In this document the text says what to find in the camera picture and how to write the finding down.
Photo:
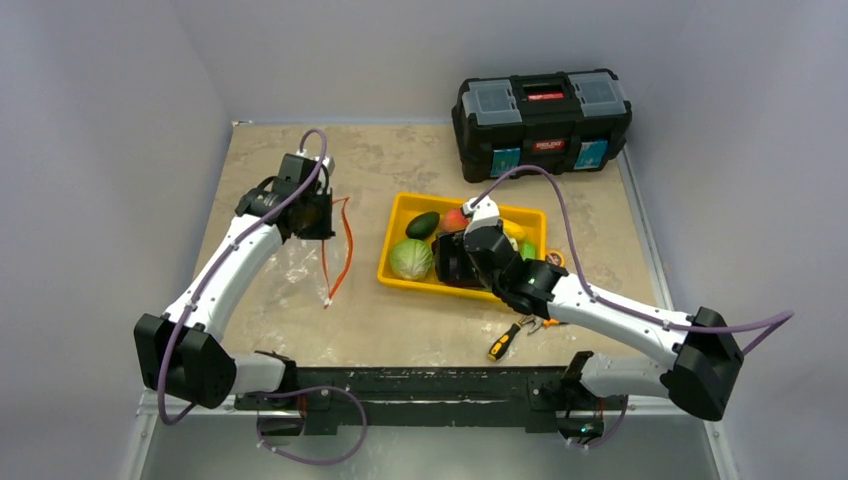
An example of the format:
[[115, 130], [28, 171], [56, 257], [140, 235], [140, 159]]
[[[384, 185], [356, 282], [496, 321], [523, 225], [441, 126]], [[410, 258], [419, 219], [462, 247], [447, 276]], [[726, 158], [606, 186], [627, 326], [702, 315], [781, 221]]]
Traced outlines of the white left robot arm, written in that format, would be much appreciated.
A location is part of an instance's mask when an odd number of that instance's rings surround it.
[[209, 409], [230, 395], [258, 392], [275, 409], [295, 402], [290, 360], [270, 352], [231, 355], [222, 342], [247, 288], [287, 240], [334, 236], [334, 168], [331, 157], [287, 154], [276, 175], [239, 199], [224, 238], [190, 286], [162, 314], [144, 314], [134, 327], [147, 388]]

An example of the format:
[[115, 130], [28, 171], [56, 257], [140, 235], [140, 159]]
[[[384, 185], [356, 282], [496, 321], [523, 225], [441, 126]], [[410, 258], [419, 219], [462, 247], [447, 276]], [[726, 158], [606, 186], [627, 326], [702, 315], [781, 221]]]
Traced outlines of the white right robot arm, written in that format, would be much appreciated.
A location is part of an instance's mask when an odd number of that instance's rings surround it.
[[597, 397], [615, 395], [656, 396], [702, 420], [723, 418], [744, 354], [718, 312], [658, 309], [584, 286], [563, 267], [523, 258], [498, 227], [468, 235], [441, 233], [431, 249], [438, 275], [485, 287], [519, 314], [580, 326], [645, 356], [645, 362], [616, 373], [610, 361], [594, 355], [595, 373], [578, 369], [562, 379], [569, 404], [584, 407]]

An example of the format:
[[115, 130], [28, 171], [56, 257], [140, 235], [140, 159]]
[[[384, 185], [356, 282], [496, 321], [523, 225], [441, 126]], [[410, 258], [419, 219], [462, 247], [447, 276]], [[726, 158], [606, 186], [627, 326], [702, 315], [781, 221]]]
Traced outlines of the clear orange zip bag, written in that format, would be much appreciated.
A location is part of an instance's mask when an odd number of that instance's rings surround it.
[[335, 297], [349, 275], [354, 256], [354, 234], [349, 220], [350, 197], [332, 201], [332, 227], [341, 235], [328, 240], [290, 240], [277, 256], [276, 271], [285, 286], [303, 285], [322, 301], [324, 309]]

